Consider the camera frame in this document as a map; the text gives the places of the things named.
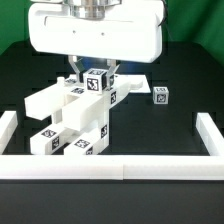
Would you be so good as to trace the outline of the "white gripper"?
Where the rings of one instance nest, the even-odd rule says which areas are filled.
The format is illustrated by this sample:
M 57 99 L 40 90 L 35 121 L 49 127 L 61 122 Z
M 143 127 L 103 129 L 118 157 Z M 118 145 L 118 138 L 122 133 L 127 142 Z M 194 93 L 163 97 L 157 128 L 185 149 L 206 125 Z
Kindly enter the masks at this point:
M 81 82 L 84 71 L 77 56 L 103 58 L 109 69 L 107 88 L 121 61 L 151 63 L 162 52 L 162 0 L 121 0 L 105 9 L 102 19 L 81 19 L 62 0 L 34 0 L 28 13 L 29 35 L 39 52 L 69 55 Z

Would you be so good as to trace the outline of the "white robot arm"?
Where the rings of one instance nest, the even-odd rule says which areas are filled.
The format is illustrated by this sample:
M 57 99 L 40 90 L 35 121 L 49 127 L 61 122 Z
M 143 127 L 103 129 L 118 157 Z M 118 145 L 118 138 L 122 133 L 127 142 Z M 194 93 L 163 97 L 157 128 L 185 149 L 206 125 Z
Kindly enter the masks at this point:
M 31 0 L 39 52 L 151 63 L 162 52 L 162 0 Z

